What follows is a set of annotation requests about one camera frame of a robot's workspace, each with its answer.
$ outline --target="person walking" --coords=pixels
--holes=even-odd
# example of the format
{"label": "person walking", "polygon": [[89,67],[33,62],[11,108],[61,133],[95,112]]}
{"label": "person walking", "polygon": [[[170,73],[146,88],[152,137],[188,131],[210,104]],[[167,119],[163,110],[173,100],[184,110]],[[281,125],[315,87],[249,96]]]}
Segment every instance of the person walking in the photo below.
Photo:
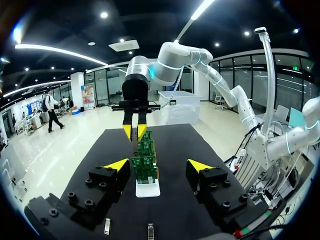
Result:
{"label": "person walking", "polygon": [[52,121],[54,121],[57,125],[59,125],[60,129],[63,129],[65,125],[63,125],[61,122],[59,122],[58,117],[55,113],[55,104],[57,105],[58,102],[51,96],[51,89],[47,91],[47,95],[45,96],[45,106],[48,109],[48,114],[49,114],[49,129],[48,132],[51,133],[53,132],[52,130]]}

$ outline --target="green circuit board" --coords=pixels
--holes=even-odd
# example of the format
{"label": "green circuit board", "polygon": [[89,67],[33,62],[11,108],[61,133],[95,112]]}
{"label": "green circuit board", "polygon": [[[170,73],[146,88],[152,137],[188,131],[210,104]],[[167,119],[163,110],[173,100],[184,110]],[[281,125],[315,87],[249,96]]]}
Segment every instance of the green circuit board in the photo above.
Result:
{"label": "green circuit board", "polygon": [[138,184],[154,184],[159,178],[156,156],[138,156],[131,158]]}
{"label": "green circuit board", "polygon": [[131,162],[138,184],[154,184],[159,178],[155,141],[152,131],[146,131],[138,143],[138,156],[132,157]]}

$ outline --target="ceiling vent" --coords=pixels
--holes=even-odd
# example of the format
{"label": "ceiling vent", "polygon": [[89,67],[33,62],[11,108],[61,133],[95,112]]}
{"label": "ceiling vent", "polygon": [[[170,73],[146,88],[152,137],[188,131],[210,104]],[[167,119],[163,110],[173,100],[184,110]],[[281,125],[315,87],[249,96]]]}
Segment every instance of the ceiling vent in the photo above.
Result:
{"label": "ceiling vent", "polygon": [[128,51],[128,50],[140,48],[137,40],[113,43],[113,44],[110,44],[109,47],[115,50],[116,52]]}

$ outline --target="black work table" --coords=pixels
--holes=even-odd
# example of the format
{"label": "black work table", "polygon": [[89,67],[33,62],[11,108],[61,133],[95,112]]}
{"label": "black work table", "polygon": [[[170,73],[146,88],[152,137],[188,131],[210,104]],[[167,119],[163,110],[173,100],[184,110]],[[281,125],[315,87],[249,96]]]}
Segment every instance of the black work table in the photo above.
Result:
{"label": "black work table", "polygon": [[[114,203],[106,218],[111,219],[110,237],[120,240],[147,239],[147,224],[154,224],[155,239],[200,239],[221,230],[211,220],[205,206],[199,204],[185,176],[187,159],[210,166],[219,166],[235,177],[208,143],[189,124],[148,127],[155,142],[159,185],[158,197],[137,198],[136,179],[131,177],[118,203]],[[68,201],[68,192],[89,177],[96,165],[105,166],[133,157],[133,148],[123,129],[108,129],[82,160],[64,190],[61,200]],[[105,223],[95,232],[103,236]]]}

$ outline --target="glossy floor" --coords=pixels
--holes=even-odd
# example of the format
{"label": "glossy floor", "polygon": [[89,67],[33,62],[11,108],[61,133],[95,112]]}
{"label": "glossy floor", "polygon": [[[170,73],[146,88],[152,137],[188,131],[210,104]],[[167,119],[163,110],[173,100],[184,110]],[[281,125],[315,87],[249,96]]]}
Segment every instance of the glossy floor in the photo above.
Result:
{"label": "glossy floor", "polygon": [[[200,121],[193,127],[219,157],[226,160],[237,150],[245,130],[238,114],[215,107],[211,102],[201,102]],[[22,199],[22,205],[34,197],[46,198],[49,193],[60,197],[98,137],[105,129],[122,128],[123,117],[123,112],[112,112],[111,108],[105,106],[61,117],[59,120],[66,125],[65,129],[60,130],[53,123],[54,132],[50,134],[48,125],[45,125],[28,137],[14,137],[10,144],[27,171],[23,179],[28,191]],[[137,122],[135,115],[133,126]],[[147,122],[148,126],[157,125],[156,112],[147,116]]]}

